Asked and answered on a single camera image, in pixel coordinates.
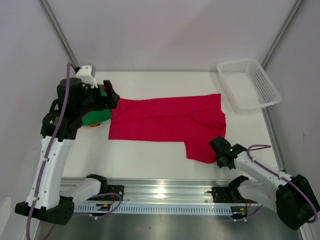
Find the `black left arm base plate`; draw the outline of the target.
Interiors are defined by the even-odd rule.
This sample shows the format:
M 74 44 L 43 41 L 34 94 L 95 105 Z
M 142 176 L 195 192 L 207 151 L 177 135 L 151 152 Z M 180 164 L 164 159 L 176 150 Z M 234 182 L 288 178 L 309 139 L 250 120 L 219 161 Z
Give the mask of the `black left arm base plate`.
M 107 190 L 100 192 L 99 194 L 105 194 L 105 193 L 114 193 L 114 194 L 118 194 L 121 196 L 121 198 L 123 198 L 125 192 L 125 186 L 124 185 L 108 185 Z M 113 202 L 113 201 L 118 201 L 119 198 L 117 196 L 114 195 L 104 195 L 104 196 L 99 196 L 97 197 L 97 199 L 99 201 L 109 201 L 109 202 Z

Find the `crimson t shirt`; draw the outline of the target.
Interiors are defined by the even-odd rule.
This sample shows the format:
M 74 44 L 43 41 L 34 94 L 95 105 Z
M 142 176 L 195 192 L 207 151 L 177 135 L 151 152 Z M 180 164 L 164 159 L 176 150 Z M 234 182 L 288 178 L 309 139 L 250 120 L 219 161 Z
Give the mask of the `crimson t shirt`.
M 210 142 L 225 137 L 222 95 L 120 99 L 112 111 L 109 140 L 181 142 L 186 158 L 205 164 L 217 161 Z

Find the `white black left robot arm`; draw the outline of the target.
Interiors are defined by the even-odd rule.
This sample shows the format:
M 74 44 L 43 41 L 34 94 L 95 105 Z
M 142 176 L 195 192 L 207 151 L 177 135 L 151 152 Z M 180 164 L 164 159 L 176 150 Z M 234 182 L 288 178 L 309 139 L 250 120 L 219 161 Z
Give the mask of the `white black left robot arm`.
M 90 112 L 114 110 L 120 96 L 110 80 L 91 87 L 77 77 L 63 79 L 56 88 L 55 99 L 41 127 L 41 153 L 34 182 L 26 200 L 15 205 L 14 212 L 56 225 L 65 225 L 76 207 L 96 198 L 105 199 L 109 191 L 104 176 L 89 174 L 70 190 L 60 192 L 67 157 L 83 117 Z

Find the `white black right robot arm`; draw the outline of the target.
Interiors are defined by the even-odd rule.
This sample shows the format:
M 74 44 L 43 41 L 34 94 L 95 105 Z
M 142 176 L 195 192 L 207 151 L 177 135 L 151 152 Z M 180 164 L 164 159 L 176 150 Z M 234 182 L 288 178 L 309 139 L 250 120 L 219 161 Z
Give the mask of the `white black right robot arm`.
M 209 145 L 219 168 L 227 167 L 244 173 L 227 187 L 211 189 L 215 203 L 258 203 L 274 211 L 292 230 L 318 220 L 320 204 L 304 176 L 292 176 L 277 170 L 252 155 L 253 151 L 270 148 L 269 145 L 255 144 L 245 148 L 240 144 L 231 145 L 221 136 Z

